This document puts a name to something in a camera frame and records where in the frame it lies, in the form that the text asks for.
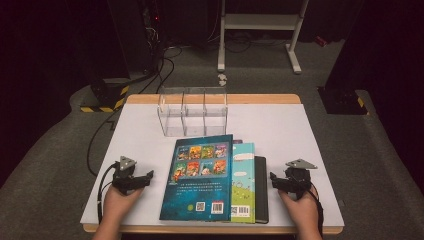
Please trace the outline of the dark blue picture book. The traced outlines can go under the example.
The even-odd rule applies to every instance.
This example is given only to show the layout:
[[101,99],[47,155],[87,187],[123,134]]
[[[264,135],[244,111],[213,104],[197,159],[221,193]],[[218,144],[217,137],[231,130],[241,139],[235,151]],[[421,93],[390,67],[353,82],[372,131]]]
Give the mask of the dark blue picture book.
[[160,220],[229,221],[233,136],[178,139]]

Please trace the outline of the light blue green picture book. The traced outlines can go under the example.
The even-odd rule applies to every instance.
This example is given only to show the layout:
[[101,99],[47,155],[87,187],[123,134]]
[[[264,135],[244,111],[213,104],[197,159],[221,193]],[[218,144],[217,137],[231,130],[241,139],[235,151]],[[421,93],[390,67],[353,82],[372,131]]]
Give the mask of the light blue green picture book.
[[233,145],[231,221],[255,222],[255,146]]

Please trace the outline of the white table mat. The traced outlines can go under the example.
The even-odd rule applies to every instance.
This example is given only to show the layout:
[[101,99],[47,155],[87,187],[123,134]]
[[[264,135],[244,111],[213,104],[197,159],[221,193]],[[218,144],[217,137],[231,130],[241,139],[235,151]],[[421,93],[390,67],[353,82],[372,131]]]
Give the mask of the white table mat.
[[[227,132],[237,139],[254,143],[255,153],[265,157],[267,169],[279,177],[284,175],[289,161],[304,159],[316,165],[311,180],[318,189],[324,209],[324,232],[338,234],[343,230],[338,202],[301,104],[230,104]],[[163,135],[155,104],[124,106],[99,175],[110,180],[112,175],[105,170],[122,156],[137,162],[137,176],[154,172],[150,186],[123,222],[126,231],[271,234],[293,229],[286,208],[273,187],[268,188],[269,222],[266,224],[161,221],[159,215],[175,141],[174,137]]]

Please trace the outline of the black yellow striped stand base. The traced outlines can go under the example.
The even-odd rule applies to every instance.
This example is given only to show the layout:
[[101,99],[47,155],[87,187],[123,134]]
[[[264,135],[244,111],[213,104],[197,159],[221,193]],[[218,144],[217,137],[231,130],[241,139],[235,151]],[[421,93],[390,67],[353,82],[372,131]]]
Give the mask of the black yellow striped stand base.
[[123,83],[106,83],[100,80],[90,85],[80,110],[84,113],[114,112],[123,104],[129,86]]
[[367,115],[364,101],[354,90],[319,87],[318,93],[328,114]]

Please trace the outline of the white metal stand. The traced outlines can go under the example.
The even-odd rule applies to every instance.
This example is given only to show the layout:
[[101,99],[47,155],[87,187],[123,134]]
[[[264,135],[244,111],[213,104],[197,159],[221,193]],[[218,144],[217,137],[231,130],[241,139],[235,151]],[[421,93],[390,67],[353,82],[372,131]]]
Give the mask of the white metal stand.
[[302,0],[298,14],[236,14],[226,12],[226,0],[221,0],[220,37],[217,59],[217,71],[225,71],[225,31],[226,30],[272,30],[292,31],[291,41],[285,45],[293,72],[300,74],[301,66],[295,53],[295,47],[302,28],[309,0]]

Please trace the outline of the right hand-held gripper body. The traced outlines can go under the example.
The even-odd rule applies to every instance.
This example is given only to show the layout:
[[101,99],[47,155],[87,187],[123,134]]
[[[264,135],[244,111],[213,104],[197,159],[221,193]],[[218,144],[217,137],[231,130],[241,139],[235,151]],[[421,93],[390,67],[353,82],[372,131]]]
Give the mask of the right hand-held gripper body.
[[311,188],[310,170],[317,169],[317,166],[304,160],[297,159],[286,163],[287,169],[285,170],[287,181],[283,191],[286,193],[294,193],[297,199]]

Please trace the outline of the person's left hand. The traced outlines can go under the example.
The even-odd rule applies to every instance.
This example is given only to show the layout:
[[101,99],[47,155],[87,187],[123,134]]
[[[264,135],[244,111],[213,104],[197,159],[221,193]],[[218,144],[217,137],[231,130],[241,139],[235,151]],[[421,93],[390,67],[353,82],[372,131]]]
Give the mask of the person's left hand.
[[143,188],[135,190],[130,195],[124,195],[117,188],[111,186],[106,193],[101,223],[119,225],[139,199],[142,192]]

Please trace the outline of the person's right hand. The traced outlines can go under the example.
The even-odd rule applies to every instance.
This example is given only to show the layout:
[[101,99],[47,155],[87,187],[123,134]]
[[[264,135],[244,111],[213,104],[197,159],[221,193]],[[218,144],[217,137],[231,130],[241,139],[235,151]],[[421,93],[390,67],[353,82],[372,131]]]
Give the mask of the person's right hand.
[[305,192],[298,200],[292,200],[287,193],[281,190],[278,191],[278,194],[286,206],[291,220],[296,225],[298,233],[306,231],[319,232],[319,214],[315,201],[318,194],[314,187],[311,187],[310,190]]

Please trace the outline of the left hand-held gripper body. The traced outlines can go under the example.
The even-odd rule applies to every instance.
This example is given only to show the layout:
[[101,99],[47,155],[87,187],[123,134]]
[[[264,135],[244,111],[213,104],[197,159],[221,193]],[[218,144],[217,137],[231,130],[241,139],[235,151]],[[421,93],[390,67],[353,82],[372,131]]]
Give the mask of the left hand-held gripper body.
[[125,196],[128,196],[135,191],[135,188],[131,187],[134,178],[133,173],[135,171],[135,165],[135,160],[125,156],[121,156],[120,160],[115,163],[112,185]]

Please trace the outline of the dark curtain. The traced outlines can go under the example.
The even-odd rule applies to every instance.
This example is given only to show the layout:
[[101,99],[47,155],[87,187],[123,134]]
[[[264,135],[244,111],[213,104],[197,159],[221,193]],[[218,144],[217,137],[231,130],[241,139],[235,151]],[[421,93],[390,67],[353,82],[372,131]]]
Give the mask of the dark curtain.
[[19,164],[70,113],[94,61],[78,17],[90,0],[0,0],[0,196]]
[[325,87],[368,91],[424,194],[424,0],[363,0]]

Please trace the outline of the clear acrylic book rack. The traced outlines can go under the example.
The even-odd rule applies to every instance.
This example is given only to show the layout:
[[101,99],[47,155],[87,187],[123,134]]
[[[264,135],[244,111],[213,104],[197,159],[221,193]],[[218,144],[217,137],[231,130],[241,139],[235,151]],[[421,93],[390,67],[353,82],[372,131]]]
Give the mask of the clear acrylic book rack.
[[227,92],[223,87],[162,87],[157,115],[167,137],[224,135]]

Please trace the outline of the black hardcover notebook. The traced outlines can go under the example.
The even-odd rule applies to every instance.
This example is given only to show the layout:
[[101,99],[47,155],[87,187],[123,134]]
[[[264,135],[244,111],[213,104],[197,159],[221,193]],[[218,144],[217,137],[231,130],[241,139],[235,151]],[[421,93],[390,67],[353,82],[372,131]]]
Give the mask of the black hardcover notebook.
[[256,156],[255,159],[255,222],[267,224],[269,222],[267,169],[266,158]]

